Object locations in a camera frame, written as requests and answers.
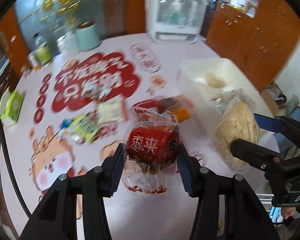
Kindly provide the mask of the white cosmetics storage box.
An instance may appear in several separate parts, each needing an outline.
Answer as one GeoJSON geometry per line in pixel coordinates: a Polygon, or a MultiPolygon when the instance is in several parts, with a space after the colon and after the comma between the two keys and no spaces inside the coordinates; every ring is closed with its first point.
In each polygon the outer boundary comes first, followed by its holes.
{"type": "Polygon", "coordinates": [[[197,41],[207,0],[145,0],[146,31],[155,43],[197,41]]]}

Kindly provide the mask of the mint green canister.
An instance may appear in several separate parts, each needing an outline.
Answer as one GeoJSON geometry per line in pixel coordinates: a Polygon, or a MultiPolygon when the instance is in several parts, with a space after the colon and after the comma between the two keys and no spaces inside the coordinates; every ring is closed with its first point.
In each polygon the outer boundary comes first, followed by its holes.
{"type": "Polygon", "coordinates": [[[80,23],[76,28],[75,35],[81,51],[92,50],[101,44],[96,23],[93,21],[80,23]]]}

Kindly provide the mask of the wooden cabinet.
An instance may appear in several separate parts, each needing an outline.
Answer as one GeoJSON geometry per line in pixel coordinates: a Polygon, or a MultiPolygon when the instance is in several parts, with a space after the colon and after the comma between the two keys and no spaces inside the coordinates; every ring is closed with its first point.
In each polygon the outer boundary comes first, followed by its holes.
{"type": "Polygon", "coordinates": [[[259,0],[254,17],[218,2],[205,43],[261,92],[284,68],[299,38],[300,19],[285,0],[259,0]]]}

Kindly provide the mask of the white squeeze bottle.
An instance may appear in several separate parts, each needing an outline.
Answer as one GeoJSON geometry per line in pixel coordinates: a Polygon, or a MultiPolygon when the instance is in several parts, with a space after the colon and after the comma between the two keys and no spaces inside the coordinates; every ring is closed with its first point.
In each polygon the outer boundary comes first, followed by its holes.
{"type": "Polygon", "coordinates": [[[66,32],[64,42],[69,55],[74,56],[79,54],[80,49],[77,45],[76,35],[72,31],[66,32]]]}

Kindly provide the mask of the green label glass bottle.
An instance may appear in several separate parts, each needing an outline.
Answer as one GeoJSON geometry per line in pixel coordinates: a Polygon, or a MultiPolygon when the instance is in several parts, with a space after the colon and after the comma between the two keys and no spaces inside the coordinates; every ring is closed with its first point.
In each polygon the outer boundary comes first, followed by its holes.
{"type": "Polygon", "coordinates": [[[36,57],[41,65],[48,63],[52,59],[52,54],[47,41],[42,37],[40,33],[36,33],[34,36],[36,45],[36,57]]]}

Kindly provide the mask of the white plastic storage bin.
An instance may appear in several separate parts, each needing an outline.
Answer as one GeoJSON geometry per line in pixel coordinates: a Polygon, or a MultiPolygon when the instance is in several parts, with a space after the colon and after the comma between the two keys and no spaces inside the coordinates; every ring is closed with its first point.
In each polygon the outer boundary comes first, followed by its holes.
{"type": "Polygon", "coordinates": [[[253,113],[273,116],[261,94],[229,59],[186,60],[179,70],[179,93],[193,103],[195,120],[208,137],[213,136],[227,104],[237,94],[253,113]]]}

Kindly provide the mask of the brown nut snack clear packet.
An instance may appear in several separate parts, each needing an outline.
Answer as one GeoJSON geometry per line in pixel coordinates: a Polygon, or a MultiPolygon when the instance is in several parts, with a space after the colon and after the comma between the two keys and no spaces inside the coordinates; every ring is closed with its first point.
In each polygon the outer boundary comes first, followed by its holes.
{"type": "Polygon", "coordinates": [[[111,89],[107,87],[88,85],[82,89],[82,97],[99,102],[106,100],[110,92],[111,89]]]}

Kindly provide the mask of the silver can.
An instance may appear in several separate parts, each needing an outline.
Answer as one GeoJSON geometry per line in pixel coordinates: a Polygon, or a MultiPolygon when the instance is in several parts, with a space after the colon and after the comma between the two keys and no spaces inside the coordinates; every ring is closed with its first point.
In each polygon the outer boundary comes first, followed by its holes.
{"type": "Polygon", "coordinates": [[[36,58],[35,52],[32,51],[29,53],[29,55],[27,56],[28,61],[30,63],[30,66],[34,69],[34,70],[39,70],[41,65],[38,61],[38,59],[36,58]]]}

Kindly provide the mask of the yellow-green snack packet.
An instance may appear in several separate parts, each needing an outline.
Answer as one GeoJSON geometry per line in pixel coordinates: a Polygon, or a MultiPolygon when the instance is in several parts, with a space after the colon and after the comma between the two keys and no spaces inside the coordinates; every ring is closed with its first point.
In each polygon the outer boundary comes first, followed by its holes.
{"type": "Polygon", "coordinates": [[[73,118],[68,126],[69,136],[77,143],[91,144],[97,138],[100,126],[89,116],[80,114],[73,118]]]}

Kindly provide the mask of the white pill bottle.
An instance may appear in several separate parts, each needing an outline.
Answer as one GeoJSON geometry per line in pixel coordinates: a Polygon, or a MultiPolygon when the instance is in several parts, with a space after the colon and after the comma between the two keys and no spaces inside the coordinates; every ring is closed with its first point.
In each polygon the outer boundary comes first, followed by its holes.
{"type": "Polygon", "coordinates": [[[62,54],[62,55],[68,54],[68,50],[65,45],[65,35],[63,35],[57,39],[57,48],[58,48],[60,54],[62,54]]]}

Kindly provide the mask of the beige cracker packet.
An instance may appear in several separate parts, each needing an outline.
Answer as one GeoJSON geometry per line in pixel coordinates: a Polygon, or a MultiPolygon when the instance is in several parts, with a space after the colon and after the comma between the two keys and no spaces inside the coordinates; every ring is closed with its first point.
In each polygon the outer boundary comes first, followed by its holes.
{"type": "Polygon", "coordinates": [[[97,105],[97,122],[106,124],[127,120],[126,104],[124,99],[112,98],[97,105]]]}

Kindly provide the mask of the blue snack packet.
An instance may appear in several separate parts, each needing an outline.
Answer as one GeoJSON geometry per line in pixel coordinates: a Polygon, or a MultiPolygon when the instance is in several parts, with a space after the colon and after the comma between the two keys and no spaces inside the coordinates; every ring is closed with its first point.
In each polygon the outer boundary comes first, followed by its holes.
{"type": "Polygon", "coordinates": [[[59,135],[62,136],[66,133],[69,133],[69,127],[72,123],[71,119],[64,119],[60,125],[59,135]]]}

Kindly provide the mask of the pale rice cracker packet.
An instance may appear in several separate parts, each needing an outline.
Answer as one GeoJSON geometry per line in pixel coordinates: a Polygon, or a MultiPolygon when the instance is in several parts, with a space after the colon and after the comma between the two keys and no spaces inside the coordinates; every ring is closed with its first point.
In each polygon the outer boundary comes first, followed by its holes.
{"type": "Polygon", "coordinates": [[[230,151],[231,143],[237,139],[258,143],[260,128],[255,121],[253,112],[238,95],[228,104],[220,122],[215,127],[213,145],[232,171],[242,169],[246,163],[234,157],[230,151]]]}

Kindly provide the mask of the orange snack packet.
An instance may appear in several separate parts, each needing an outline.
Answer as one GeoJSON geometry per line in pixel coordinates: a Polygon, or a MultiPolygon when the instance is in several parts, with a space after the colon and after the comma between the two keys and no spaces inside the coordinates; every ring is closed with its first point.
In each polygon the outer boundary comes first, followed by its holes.
{"type": "Polygon", "coordinates": [[[191,111],[194,105],[187,98],[178,95],[168,98],[159,99],[157,101],[157,108],[159,113],[170,111],[179,123],[191,118],[191,111]]]}

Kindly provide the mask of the red jujube snack packet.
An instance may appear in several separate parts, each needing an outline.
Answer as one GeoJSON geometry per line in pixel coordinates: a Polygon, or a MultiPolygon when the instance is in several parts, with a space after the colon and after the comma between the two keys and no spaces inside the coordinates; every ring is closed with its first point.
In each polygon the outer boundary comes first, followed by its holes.
{"type": "Polygon", "coordinates": [[[145,197],[167,194],[165,171],[175,167],[179,123],[170,111],[132,107],[133,123],[125,143],[123,184],[145,197]]]}

